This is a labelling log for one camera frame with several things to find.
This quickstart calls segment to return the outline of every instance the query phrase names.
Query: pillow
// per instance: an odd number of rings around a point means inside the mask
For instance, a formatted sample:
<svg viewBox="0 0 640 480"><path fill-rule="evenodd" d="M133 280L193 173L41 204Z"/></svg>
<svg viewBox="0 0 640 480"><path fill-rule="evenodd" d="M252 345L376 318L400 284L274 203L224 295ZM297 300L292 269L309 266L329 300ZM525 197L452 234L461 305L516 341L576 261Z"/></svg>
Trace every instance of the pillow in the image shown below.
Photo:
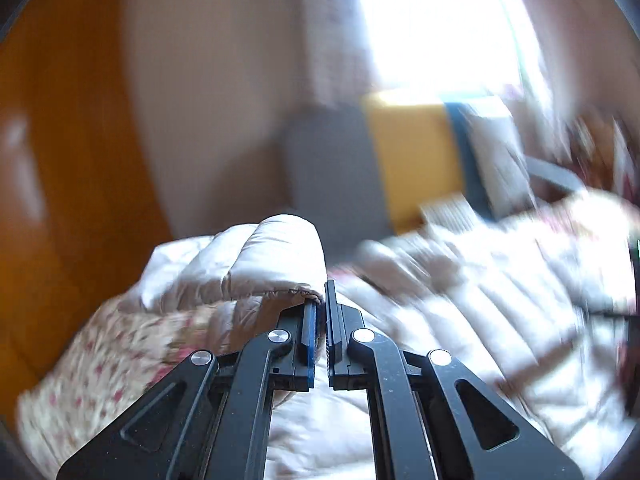
<svg viewBox="0 0 640 480"><path fill-rule="evenodd" d="M465 106L468 136L496 219L534 207L522 143L509 109L499 97Z"/></svg>

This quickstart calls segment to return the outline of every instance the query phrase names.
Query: headboard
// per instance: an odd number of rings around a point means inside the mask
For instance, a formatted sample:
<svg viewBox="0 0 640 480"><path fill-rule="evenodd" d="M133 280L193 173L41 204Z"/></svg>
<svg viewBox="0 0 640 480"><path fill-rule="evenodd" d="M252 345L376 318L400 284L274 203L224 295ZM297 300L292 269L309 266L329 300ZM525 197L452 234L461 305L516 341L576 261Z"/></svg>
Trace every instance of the headboard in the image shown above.
<svg viewBox="0 0 640 480"><path fill-rule="evenodd" d="M0 416L170 239L140 152L120 0L30 0L0 43Z"/></svg>

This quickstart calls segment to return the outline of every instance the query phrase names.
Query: yellow cushion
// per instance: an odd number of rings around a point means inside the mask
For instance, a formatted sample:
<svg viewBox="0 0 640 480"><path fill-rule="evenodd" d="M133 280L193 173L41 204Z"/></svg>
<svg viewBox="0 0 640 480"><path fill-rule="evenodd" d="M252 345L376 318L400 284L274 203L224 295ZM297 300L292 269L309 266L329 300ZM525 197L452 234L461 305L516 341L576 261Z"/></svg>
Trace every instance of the yellow cushion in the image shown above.
<svg viewBox="0 0 640 480"><path fill-rule="evenodd" d="M396 233L422 223L420 204L465 188L445 105L409 91L365 96L362 108L378 157L386 206Z"/></svg>

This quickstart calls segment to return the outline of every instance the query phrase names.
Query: triangular cutout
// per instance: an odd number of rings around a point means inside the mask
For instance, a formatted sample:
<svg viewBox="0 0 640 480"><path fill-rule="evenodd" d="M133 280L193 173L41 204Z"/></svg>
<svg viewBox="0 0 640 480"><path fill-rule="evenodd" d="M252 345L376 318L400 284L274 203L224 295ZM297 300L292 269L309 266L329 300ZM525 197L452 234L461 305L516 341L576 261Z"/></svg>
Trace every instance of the triangular cutout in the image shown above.
<svg viewBox="0 0 640 480"><path fill-rule="evenodd" d="M471 383L465 380L456 381L456 391L465 406L482 449L491 450L518 436L518 427Z"/></svg>
<svg viewBox="0 0 640 480"><path fill-rule="evenodd" d="M169 426L174 421L186 384L172 383L152 402L146 405L124 428L124 440L141 447L146 452L158 451Z"/></svg>

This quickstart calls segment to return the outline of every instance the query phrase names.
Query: round metal bolt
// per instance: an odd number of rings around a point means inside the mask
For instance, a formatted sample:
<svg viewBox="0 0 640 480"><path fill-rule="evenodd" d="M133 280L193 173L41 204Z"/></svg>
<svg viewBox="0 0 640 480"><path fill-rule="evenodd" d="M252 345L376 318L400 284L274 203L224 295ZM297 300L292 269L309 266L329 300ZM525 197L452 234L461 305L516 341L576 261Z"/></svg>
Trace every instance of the round metal bolt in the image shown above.
<svg viewBox="0 0 640 480"><path fill-rule="evenodd" d="M206 350L198 350L191 356L191 362L196 366L208 365L212 359L213 356Z"/></svg>
<svg viewBox="0 0 640 480"><path fill-rule="evenodd" d="M438 366L447 366L451 362L451 354L446 350L434 350L429 354L431 362Z"/></svg>
<svg viewBox="0 0 640 480"><path fill-rule="evenodd" d="M368 328L359 328L353 332L353 338L361 343L371 343L376 333Z"/></svg>
<svg viewBox="0 0 640 480"><path fill-rule="evenodd" d="M287 339L289 339L289 332L281 328L269 332L269 341L272 343L284 343Z"/></svg>

